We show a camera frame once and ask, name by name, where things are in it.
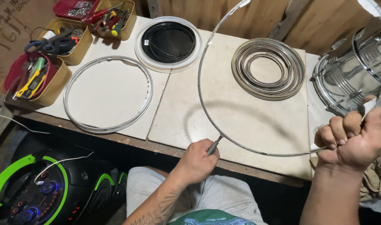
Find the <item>speaker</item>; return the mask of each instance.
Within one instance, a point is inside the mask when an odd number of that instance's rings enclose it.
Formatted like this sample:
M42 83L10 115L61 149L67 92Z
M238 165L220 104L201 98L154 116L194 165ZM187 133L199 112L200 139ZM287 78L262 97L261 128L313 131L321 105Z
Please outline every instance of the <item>speaker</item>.
M35 179L47 166L70 158L40 151L7 167L0 174L0 224L70 225L125 201L127 174L95 154L57 163Z

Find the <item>red plastic container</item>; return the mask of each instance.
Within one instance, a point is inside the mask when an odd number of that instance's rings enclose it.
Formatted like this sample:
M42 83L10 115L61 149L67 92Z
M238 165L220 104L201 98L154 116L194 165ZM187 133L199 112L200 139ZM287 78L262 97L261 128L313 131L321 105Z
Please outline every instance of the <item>red plastic container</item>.
M35 59L43 57L46 59L49 65L46 71L45 80L42 82L41 86L36 91L36 93L31 97L31 99L35 99L43 92L43 89L45 89L45 87L50 83L50 81L52 80L52 78L58 70L57 67L50 62L49 58L47 58L44 54L41 53L24 54L19 56L16 60L14 60L13 64L10 67L9 73L7 74L5 81L3 82L3 89L5 92L7 92L12 87L12 85L14 85L13 83L16 81L16 78L21 73L21 66L24 64L24 62L28 60L29 56L32 56Z
M100 0L60 0L53 7L53 12L57 17L66 18L70 20L81 20L82 16L69 16L68 11L74 9L76 6L81 7L82 2L91 2L93 7L87 14L92 14L98 6Z

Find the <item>tattoo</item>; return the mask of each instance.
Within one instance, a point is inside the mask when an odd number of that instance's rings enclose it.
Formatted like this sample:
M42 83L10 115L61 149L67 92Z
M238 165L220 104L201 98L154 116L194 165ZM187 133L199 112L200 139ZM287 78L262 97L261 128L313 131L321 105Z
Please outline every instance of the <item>tattoo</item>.
M175 203L182 192L183 189L170 191L170 193L164 197L164 200L158 203L157 209L143 215L141 218L131 223L131 225L166 225L168 218L173 212Z

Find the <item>black drumhead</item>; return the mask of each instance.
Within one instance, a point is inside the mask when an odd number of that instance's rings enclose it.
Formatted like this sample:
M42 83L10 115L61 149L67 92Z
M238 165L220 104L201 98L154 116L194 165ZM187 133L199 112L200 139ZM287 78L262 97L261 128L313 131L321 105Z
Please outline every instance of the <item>black drumhead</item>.
M142 36L141 45L150 59L159 63L177 63L192 54L196 37L191 28L167 21L149 27Z

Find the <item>tan plastic container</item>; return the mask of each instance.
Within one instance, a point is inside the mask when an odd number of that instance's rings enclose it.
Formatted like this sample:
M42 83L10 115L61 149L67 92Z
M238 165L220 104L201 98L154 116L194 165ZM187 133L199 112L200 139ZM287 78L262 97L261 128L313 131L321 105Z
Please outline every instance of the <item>tan plastic container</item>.
M69 20L64 18L53 19L46 28L53 30L57 34L58 29L61 27L68 28L68 29L69 28L74 28L74 29L83 28L81 21ZM41 35L38 37L38 40L41 40L43 35L46 32L47 30L43 31ZM66 56L59 56L59 57L62 58L68 66L76 66L82 62L82 59L87 53L92 42L93 42L93 36L91 35L91 32L89 31L89 29L86 28L84 33L82 34L81 39L78 41L77 45L75 46L75 49L73 50L73 52Z
M137 20L137 14L135 12L135 3L133 1L131 1L131 0L101 0L98 7L95 9L95 12L102 10L102 9L108 9L108 8L114 7L114 6L116 6L122 2L124 2L124 4L120 5L118 7L118 9L131 10L131 15L129 16L127 23L121 29L121 33L118 36L113 36L111 34L111 31L110 32L103 32L102 28L98 28L97 32L103 38L128 40L129 36L131 36L132 29L134 28L135 22Z
M43 92L36 99L29 100L29 102L42 106L52 105L68 83L68 80L70 80L73 73L68 69L68 66L64 61L60 58L51 60L55 60L53 61L53 64L60 65L60 68Z

